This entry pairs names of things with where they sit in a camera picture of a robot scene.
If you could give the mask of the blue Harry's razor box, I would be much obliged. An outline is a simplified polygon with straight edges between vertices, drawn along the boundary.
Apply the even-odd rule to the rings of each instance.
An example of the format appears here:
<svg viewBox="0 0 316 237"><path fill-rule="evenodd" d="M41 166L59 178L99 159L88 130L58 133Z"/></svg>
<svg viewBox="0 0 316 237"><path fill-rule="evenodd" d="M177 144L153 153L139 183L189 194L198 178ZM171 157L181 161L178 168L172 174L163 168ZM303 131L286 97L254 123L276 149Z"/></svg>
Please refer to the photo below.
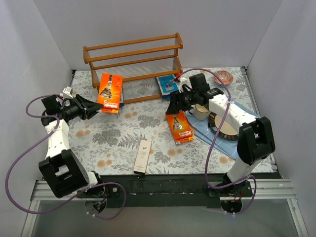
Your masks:
<svg viewBox="0 0 316 237"><path fill-rule="evenodd" d="M121 86L119 106L120 106L120 107L123 107L123 106L124 106L123 86Z"/></svg>
<svg viewBox="0 0 316 237"><path fill-rule="evenodd" d="M175 75L156 77L156 80L162 99L169 99L171 92L177 91L179 89L178 84L175 82Z"/></svg>

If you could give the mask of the orange razor pack with pictures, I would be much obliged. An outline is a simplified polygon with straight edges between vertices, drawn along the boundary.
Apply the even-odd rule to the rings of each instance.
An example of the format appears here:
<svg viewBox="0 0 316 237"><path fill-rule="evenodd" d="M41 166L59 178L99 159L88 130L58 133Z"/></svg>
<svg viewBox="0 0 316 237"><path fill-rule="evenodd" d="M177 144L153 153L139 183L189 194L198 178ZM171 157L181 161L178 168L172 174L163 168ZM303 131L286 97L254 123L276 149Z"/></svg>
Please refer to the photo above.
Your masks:
<svg viewBox="0 0 316 237"><path fill-rule="evenodd" d="M120 107L123 77L103 73L98 91L97 103L102 104L102 113L117 114Z"/></svg>

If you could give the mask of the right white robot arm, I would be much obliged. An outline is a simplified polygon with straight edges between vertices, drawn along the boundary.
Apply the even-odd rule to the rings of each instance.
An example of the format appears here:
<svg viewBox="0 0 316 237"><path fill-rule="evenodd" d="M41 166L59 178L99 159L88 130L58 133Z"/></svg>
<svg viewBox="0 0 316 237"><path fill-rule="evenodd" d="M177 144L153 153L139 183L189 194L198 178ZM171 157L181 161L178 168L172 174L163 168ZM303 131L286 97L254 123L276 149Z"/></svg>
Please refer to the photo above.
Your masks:
<svg viewBox="0 0 316 237"><path fill-rule="evenodd" d="M175 82L179 90L170 94L167 115L189 111L193 105L207 105L211 112L237 131L238 158L234 165L225 173L222 183L213 186L206 182L210 190L218 190L229 196L237 195L250 178L252 170L276 149L270 120L241 109L231 100L229 92L211 88L204 74L196 74L188 79L178 74Z"/></svg>

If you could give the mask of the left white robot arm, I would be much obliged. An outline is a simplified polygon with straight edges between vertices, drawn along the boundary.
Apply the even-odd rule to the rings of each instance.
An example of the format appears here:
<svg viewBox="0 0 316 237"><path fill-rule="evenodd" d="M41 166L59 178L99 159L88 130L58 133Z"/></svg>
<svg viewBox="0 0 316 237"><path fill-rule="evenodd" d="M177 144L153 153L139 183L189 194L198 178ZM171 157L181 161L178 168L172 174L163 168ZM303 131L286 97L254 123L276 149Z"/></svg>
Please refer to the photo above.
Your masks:
<svg viewBox="0 0 316 237"><path fill-rule="evenodd" d="M80 95L72 99L58 101L57 95L41 99L45 111L41 122L48 134L48 150L39 170L57 198L62 198L75 191L87 190L93 197L101 197L105 185L95 171L86 171L70 148L69 121L82 120L95 116L102 104L89 101Z"/></svg>

